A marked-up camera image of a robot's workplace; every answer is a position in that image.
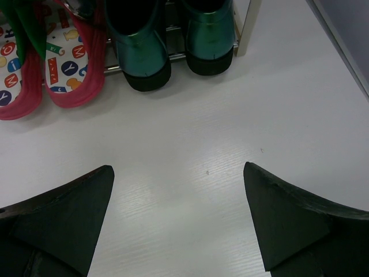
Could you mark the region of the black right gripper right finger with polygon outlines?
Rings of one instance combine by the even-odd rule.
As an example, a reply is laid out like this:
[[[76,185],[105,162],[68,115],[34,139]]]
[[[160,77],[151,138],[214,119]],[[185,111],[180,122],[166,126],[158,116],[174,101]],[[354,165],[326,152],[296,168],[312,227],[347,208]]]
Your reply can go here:
[[[247,162],[244,186],[271,276],[368,276],[368,212],[332,202]]]

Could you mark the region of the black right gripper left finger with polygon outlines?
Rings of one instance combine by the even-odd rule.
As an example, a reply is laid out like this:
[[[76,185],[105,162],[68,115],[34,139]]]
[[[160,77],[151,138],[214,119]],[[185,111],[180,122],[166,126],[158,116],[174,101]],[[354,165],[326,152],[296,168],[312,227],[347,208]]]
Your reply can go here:
[[[1,208],[1,276],[87,276],[114,177],[103,165]]]

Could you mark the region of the pink patterned sandal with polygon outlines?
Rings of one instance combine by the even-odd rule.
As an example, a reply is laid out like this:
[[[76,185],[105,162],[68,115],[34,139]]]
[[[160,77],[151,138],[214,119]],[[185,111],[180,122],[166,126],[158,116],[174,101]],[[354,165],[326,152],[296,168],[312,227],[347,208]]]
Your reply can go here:
[[[104,85],[103,1],[15,1],[31,45],[44,62],[44,85],[62,108],[81,106]]]
[[[1,1],[1,120],[22,118],[42,100],[40,56],[29,41],[15,1]]]

